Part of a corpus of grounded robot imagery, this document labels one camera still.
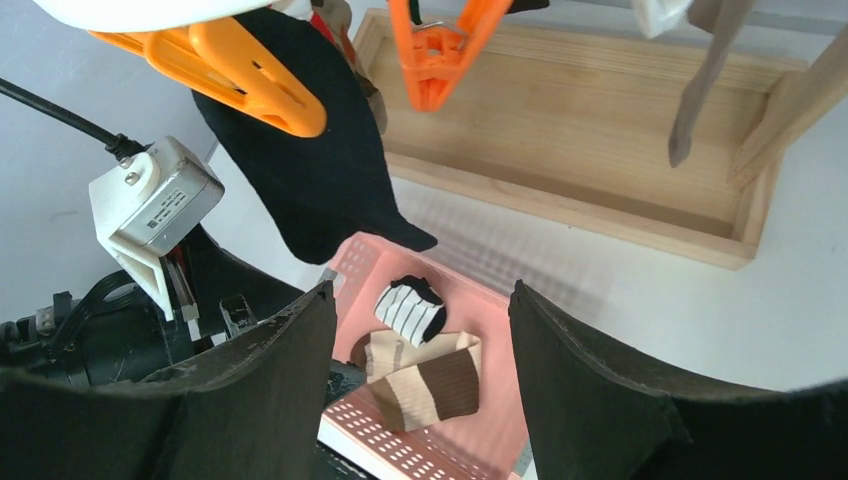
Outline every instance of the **table surface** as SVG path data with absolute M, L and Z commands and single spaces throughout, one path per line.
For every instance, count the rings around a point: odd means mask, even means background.
M 363 3 L 355 6 L 355 27 L 364 7 L 375 4 Z M 511 20 L 540 23 L 553 11 L 584 28 L 636 31 L 635 22 L 621 27 L 627 10 L 558 8 Z M 703 41 L 691 29 L 681 35 Z M 787 48 L 807 59 L 829 40 L 799 35 Z M 768 49 L 784 36 L 747 28 L 740 42 Z M 393 184 L 401 212 L 440 241 L 428 255 L 454 270 L 504 294 L 524 279 L 576 318 L 682 368 L 789 390 L 848 374 L 846 123 L 848 102 L 842 102 L 789 149 L 757 258 L 738 272 L 404 180 Z M 257 268 L 300 289 L 314 286 L 323 266 L 291 255 L 223 148 L 210 165 L 226 187 L 203 222 L 210 234 Z M 391 478 L 329 425 L 319 438 L 379 478 Z M 535 478 L 534 469 L 525 478 Z

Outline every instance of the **orange clothespin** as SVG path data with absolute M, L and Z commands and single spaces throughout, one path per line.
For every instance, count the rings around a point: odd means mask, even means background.
M 389 0 L 389 14 L 409 101 L 417 110 L 434 112 L 495 32 L 512 0 L 469 0 L 456 25 L 432 22 L 414 26 L 409 0 Z
M 158 32 L 91 34 L 292 135 L 317 137 L 326 127 L 321 101 L 232 17 Z

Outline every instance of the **brown sock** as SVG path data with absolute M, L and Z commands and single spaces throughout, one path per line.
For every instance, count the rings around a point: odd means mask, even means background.
M 480 339 L 465 332 L 416 348 L 384 330 L 360 339 L 351 360 L 365 368 L 386 429 L 406 432 L 477 412 L 481 354 Z

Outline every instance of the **pink basket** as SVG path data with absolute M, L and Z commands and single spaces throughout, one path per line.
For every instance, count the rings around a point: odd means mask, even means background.
M 367 388 L 324 412 L 324 419 L 397 471 L 399 478 L 460 480 L 520 478 L 512 468 L 527 443 L 527 426 L 512 355 L 508 301 L 485 287 L 382 238 L 357 234 L 330 264 L 339 317 L 333 357 L 346 362 L 354 343 L 385 329 L 374 316 L 380 292 L 411 274 L 426 278 L 445 300 L 444 332 L 482 340 L 480 410 L 429 428 L 392 433 Z

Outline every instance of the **wooden box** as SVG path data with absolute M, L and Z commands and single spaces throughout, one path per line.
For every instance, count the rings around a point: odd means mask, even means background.
M 757 253 L 780 162 L 744 188 L 734 153 L 803 62 L 731 55 L 688 160 L 668 163 L 704 50 L 501 25 L 436 113 L 412 109 L 386 12 L 355 46 L 385 97 L 395 176 L 726 268 Z

